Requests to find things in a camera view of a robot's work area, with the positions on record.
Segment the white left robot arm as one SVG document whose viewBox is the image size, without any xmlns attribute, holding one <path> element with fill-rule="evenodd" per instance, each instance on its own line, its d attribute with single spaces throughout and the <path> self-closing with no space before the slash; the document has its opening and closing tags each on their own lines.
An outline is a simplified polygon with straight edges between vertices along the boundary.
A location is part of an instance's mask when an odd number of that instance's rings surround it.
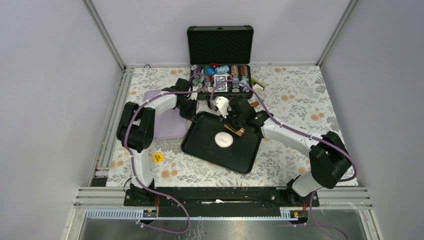
<svg viewBox="0 0 424 240">
<path fill-rule="evenodd" d="M 152 159 L 149 148 L 156 140 L 173 139 L 187 131 L 187 120 L 196 115 L 197 91 L 179 78 L 175 85 L 156 90 L 142 103 L 128 101 L 122 110 L 116 138 L 129 152 L 131 185 L 144 206 L 155 200 Z"/>
</svg>

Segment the wooden rolling pin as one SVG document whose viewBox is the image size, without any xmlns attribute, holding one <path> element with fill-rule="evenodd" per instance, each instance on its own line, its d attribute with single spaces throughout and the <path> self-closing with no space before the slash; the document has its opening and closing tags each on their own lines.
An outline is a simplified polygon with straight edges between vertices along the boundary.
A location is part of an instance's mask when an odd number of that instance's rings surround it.
<svg viewBox="0 0 424 240">
<path fill-rule="evenodd" d="M 237 136 L 241 137 L 244 135 L 245 133 L 245 129 L 243 127 L 239 127 L 239 126 L 230 126 L 228 124 L 224 124 L 224 127 L 226 129 L 228 129 L 229 131 L 231 131 L 232 133 L 236 134 Z"/>
</svg>

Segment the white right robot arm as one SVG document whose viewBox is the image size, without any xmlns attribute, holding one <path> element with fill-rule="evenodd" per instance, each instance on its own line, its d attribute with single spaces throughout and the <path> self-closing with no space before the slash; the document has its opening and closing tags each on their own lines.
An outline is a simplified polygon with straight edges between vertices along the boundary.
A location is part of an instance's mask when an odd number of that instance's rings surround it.
<svg viewBox="0 0 424 240">
<path fill-rule="evenodd" d="M 215 105 L 221 120 L 234 133 L 244 133 L 251 128 L 259 136 L 278 141 L 308 157 L 311 169 L 287 184 L 286 198 L 293 206 L 301 205 L 313 191 L 334 188 L 353 166 L 345 145 L 335 132 L 302 131 L 278 120 L 266 109 L 256 111 L 241 96 L 232 99 L 221 96 L 215 100 Z"/>
</svg>

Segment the black baking tray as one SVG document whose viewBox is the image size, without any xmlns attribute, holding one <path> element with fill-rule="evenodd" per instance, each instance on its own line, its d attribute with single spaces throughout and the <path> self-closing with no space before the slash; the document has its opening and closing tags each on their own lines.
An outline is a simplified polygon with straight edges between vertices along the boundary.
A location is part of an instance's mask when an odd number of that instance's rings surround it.
<svg viewBox="0 0 424 240">
<path fill-rule="evenodd" d="M 227 129 L 215 114 L 202 111 L 196 115 L 181 143 L 188 155 L 239 174 L 251 172 L 262 139 L 253 131 L 242 136 Z"/>
</svg>

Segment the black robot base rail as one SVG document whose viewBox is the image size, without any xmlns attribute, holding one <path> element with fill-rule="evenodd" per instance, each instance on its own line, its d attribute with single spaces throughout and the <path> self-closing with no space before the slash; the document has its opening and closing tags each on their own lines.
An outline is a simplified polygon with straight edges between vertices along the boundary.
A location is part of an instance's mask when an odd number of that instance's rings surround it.
<svg viewBox="0 0 424 240">
<path fill-rule="evenodd" d="M 317 196 L 299 196 L 286 187 L 154 187 L 131 186 L 125 191 L 126 207 L 170 207 L 210 203 L 254 203 L 265 207 L 318 207 Z"/>
</svg>

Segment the white dough disc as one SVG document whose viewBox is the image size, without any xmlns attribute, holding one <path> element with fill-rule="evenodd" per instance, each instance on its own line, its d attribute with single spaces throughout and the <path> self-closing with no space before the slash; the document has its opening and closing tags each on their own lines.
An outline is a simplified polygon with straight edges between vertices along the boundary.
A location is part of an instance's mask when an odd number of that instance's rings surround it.
<svg viewBox="0 0 424 240">
<path fill-rule="evenodd" d="M 214 141 L 218 147 L 228 148 L 233 144 L 234 139 L 231 134 L 221 131 L 214 136 Z"/>
</svg>

